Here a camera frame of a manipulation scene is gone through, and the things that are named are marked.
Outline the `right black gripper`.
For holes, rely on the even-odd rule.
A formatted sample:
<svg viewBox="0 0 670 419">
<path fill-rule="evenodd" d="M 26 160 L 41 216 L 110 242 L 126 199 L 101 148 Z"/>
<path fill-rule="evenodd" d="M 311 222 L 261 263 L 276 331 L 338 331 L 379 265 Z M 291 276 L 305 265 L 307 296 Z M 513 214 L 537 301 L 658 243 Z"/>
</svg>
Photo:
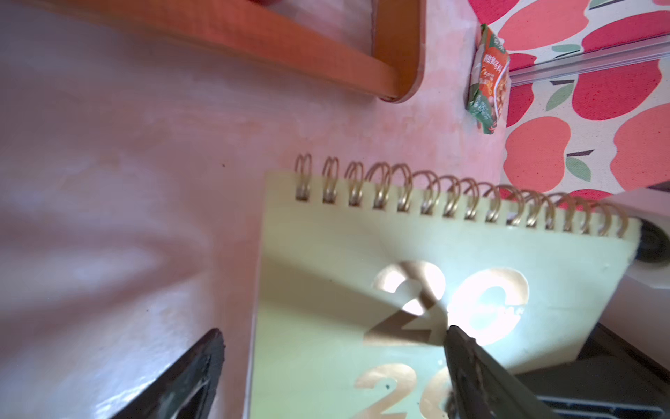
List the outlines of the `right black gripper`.
<svg viewBox="0 0 670 419">
<path fill-rule="evenodd" d="M 669 371 L 601 324 L 576 361 L 517 378 L 563 418 L 669 417 Z"/>
</svg>

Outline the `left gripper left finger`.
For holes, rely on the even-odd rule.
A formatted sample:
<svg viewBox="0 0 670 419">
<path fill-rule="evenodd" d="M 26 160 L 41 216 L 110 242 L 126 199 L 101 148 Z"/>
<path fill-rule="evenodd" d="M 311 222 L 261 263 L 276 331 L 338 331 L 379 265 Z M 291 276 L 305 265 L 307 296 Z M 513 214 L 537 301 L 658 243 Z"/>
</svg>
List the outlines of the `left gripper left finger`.
<svg viewBox="0 0 670 419">
<path fill-rule="evenodd" d="M 207 418 L 224 355 L 223 334 L 212 328 L 113 418 Z"/>
</svg>

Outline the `green 2026 calendar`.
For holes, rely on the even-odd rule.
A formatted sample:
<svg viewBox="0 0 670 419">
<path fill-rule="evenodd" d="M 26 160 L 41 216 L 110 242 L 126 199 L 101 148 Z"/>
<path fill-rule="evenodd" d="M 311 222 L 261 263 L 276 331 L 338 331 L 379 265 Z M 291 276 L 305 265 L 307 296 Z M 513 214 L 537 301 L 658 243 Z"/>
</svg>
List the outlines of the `green 2026 calendar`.
<svg viewBox="0 0 670 419">
<path fill-rule="evenodd" d="M 265 189 L 251 418 L 441 418 L 458 326 L 504 367 L 574 361 L 641 221 L 405 164 L 310 155 Z"/>
</svg>

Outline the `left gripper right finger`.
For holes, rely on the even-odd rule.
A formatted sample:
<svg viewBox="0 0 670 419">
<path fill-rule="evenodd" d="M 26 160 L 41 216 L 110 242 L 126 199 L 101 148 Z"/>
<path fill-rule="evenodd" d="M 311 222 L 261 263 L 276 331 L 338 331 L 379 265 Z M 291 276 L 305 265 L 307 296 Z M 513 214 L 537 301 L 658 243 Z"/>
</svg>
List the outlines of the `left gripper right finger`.
<svg viewBox="0 0 670 419">
<path fill-rule="evenodd" d="M 450 418 L 557 418 L 462 328 L 450 326 L 443 342 L 451 380 Z"/>
</svg>

